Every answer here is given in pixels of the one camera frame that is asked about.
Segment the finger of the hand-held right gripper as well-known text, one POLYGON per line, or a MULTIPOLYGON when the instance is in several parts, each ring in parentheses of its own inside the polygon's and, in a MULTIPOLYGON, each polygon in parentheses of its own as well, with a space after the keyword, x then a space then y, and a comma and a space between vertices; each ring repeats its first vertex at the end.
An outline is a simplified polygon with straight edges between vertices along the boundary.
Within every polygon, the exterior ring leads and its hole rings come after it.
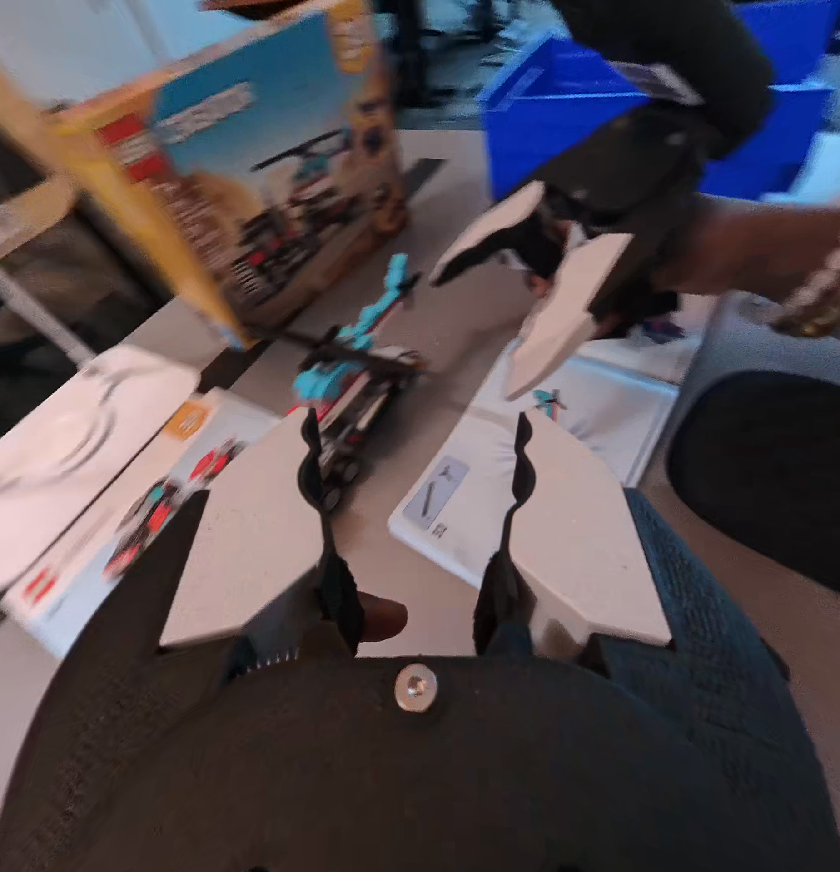
POLYGON ((544 196, 544 183, 533 180, 488 208, 441 254, 428 275, 429 285, 441 287, 503 251, 516 251, 544 196))
POLYGON ((591 305, 621 266, 632 234, 602 234, 567 254, 552 290, 525 318, 509 354, 503 397, 516 401, 551 376, 596 331, 591 305))

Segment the person's left hand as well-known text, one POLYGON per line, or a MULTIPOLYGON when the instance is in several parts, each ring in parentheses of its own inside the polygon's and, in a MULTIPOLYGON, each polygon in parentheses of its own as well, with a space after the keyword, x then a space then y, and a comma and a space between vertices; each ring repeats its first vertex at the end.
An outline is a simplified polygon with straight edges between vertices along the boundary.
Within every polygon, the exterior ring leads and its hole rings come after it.
POLYGON ((408 622, 405 605, 362 591, 358 597, 362 608, 361 643, 384 642, 395 638, 404 630, 408 622))

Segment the black quilted cushion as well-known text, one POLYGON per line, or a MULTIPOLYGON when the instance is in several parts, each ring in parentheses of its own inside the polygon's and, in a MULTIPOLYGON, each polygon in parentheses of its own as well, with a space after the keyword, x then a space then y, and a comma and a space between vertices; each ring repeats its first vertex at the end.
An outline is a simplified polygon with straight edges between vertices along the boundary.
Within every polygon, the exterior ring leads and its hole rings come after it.
POLYGON ((678 425, 666 473, 714 529, 840 594, 840 385, 755 370, 717 380, 678 425))

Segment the person's right hand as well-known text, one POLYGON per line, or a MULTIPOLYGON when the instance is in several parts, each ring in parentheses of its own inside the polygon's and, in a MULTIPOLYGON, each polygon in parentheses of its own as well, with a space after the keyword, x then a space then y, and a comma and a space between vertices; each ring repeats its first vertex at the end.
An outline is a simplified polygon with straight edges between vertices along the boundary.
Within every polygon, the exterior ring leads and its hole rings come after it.
POLYGON ((693 296, 741 290, 785 300, 838 246, 840 205, 809 207, 702 197, 652 274, 655 289, 693 296))

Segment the lego set cardboard box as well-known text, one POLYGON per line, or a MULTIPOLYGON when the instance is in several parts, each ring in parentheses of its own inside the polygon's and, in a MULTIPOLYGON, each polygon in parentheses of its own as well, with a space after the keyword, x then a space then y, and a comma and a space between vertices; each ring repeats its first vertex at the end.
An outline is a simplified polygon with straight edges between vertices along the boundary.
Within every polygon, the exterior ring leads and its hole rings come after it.
POLYGON ((80 192, 239 350, 407 217, 370 2, 307 2, 51 111, 80 192))

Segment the light blue instruction booklet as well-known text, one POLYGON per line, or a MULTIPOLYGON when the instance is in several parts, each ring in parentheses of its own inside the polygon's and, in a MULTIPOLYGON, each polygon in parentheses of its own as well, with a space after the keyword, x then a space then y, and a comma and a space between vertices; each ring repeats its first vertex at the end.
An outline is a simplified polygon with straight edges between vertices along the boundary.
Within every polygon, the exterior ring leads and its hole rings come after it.
POLYGON ((518 416, 538 407, 637 486, 701 347, 716 300, 684 297, 685 337, 658 344, 639 330, 585 344, 534 391, 505 398, 513 340, 502 351, 435 459, 388 519, 392 537, 478 588, 513 505, 518 416))

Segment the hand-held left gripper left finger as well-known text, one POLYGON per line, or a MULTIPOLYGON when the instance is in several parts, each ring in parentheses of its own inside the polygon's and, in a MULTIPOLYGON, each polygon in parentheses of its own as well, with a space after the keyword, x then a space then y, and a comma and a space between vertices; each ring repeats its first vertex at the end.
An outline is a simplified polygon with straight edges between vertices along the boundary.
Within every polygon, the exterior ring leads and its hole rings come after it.
POLYGON ((330 622, 356 652, 362 607, 323 505, 321 452, 316 410, 301 407, 218 474, 162 646, 237 635, 275 658, 330 622))

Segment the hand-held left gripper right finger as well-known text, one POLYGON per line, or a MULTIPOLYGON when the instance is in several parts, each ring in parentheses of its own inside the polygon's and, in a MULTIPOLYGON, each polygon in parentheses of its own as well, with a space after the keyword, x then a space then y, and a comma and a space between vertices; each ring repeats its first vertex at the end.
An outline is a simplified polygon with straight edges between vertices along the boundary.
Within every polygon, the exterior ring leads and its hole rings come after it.
POLYGON ((673 642, 626 490, 541 411, 519 415, 513 505, 473 616, 479 656, 577 659, 592 638, 673 642))

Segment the blue plastic bin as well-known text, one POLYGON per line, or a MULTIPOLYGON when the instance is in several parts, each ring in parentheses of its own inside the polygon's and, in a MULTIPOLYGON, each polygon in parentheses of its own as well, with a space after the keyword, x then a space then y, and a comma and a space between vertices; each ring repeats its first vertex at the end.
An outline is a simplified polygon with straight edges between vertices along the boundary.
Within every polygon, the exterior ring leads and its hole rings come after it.
POLYGON ((840 18, 840 1, 732 4, 771 62, 774 105, 742 147, 709 164, 703 193, 757 200, 787 190, 805 163, 835 90, 819 65, 840 18))
POLYGON ((478 96, 491 198, 648 97, 600 55, 554 30, 534 39, 478 96))

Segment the white desk lamp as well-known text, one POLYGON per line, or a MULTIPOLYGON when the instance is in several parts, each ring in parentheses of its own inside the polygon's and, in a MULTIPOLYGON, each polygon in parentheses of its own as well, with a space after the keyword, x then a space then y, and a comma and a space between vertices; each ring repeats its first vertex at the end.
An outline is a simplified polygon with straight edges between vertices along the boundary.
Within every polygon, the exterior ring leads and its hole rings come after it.
MULTIPOLYGON (((0 260, 63 219, 74 187, 52 172, 0 204, 0 260)), ((201 379, 199 370, 120 343, 95 354, 0 267, 0 302, 76 373, 0 438, 0 592, 16 583, 141 452, 201 379)))

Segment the teal white lego helicopter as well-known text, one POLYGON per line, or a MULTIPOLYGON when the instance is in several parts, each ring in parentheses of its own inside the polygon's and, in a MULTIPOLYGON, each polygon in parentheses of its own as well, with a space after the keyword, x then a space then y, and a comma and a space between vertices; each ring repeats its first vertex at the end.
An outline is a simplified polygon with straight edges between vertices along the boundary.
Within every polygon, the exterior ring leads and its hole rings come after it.
POLYGON ((385 357, 378 344, 389 319, 413 301, 420 272, 411 272, 406 253, 391 256, 383 281, 383 293, 376 302, 363 307, 353 323, 334 325, 319 337, 291 334, 290 339, 307 347, 298 367, 293 393, 301 404, 336 401, 351 379, 369 375, 393 378, 404 375, 407 363, 402 353, 385 357))

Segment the lego flatbed trailer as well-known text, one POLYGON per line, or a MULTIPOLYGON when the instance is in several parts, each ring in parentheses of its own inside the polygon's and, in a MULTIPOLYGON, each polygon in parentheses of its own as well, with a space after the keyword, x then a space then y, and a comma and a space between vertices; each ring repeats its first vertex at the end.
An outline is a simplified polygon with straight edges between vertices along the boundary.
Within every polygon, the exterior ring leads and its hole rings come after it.
POLYGON ((370 432, 392 403, 414 384, 425 371, 426 361, 420 353, 397 345, 383 345, 385 357, 401 352, 407 363, 404 375, 383 378, 361 375, 350 380, 348 388, 334 402, 307 406, 316 410, 322 480, 322 503, 329 513, 336 510, 350 485, 363 471, 363 446, 370 432))

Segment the car cover instruction booklet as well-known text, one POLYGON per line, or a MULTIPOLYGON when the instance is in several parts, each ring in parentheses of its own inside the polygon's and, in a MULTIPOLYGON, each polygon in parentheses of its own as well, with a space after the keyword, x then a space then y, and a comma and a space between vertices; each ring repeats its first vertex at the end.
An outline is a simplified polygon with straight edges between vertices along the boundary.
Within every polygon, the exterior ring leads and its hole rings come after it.
POLYGON ((280 420, 230 391, 191 395, 0 601, 61 660, 183 503, 280 420))

